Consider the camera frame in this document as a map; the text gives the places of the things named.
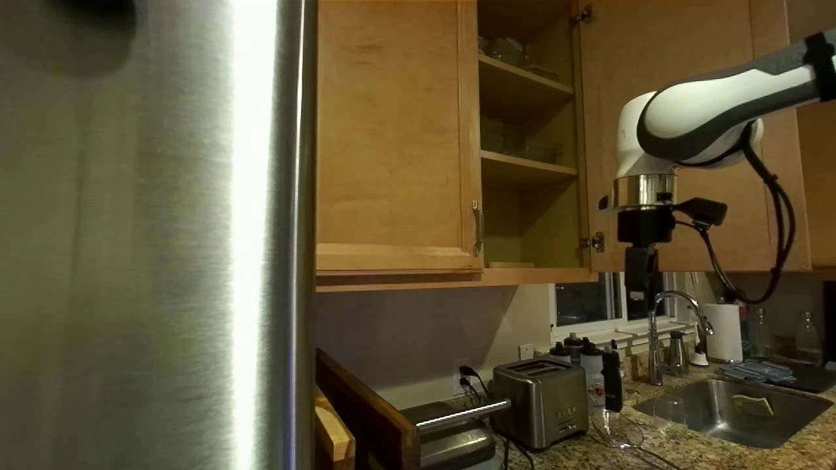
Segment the white wall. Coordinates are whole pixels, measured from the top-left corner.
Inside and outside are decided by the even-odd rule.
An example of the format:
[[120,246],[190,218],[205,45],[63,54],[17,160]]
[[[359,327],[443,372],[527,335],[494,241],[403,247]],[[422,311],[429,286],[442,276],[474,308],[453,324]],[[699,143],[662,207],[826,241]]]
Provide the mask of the white wall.
[[550,286],[352,291],[315,297],[315,344],[396,408],[450,400],[457,368],[549,348]]

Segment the faucet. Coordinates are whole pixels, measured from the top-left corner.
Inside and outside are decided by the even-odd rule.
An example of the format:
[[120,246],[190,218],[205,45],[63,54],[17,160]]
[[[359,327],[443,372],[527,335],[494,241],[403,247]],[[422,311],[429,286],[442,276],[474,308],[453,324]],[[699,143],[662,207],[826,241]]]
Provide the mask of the faucet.
[[682,297],[686,302],[686,311],[691,311],[696,316],[696,337],[702,344],[706,344],[707,335],[712,335],[712,324],[699,311],[699,302],[694,297],[689,297],[682,290],[660,290],[656,294],[653,308],[648,311],[648,379],[649,379],[649,383],[660,383],[660,379],[662,379],[662,350],[660,350],[660,340],[659,340],[656,311],[666,297]]

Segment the robotic arm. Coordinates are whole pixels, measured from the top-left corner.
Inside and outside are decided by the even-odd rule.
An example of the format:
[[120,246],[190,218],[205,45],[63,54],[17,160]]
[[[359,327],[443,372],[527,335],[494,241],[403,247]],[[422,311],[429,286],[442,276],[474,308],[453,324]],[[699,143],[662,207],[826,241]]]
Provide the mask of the robotic arm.
[[640,94],[625,105],[618,119],[622,164],[610,201],[618,209],[618,241],[631,243],[625,268],[630,311],[648,311],[660,290],[653,246],[672,241],[673,212],[686,212],[706,224],[717,224],[725,212],[712,201],[677,204],[673,170],[725,167],[746,157],[755,173],[775,186],[755,157],[762,135],[760,117],[832,96],[836,29],[746,64]]

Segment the paper towel roll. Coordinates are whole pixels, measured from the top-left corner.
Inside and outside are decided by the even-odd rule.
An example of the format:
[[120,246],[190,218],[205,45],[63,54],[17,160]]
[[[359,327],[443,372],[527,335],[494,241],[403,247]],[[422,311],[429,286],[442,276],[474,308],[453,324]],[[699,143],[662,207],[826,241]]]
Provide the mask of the paper towel roll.
[[707,358],[723,362],[742,361],[742,337],[738,337],[738,302],[699,302],[699,311],[712,324],[707,335]]

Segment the electrical outlet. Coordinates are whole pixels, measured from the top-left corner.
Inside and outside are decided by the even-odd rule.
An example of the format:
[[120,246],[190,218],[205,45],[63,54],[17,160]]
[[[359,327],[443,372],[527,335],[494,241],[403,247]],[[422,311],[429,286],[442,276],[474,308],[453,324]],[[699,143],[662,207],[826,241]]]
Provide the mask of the electrical outlet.
[[532,358],[532,344],[531,341],[517,344],[517,358],[520,361],[531,361]]

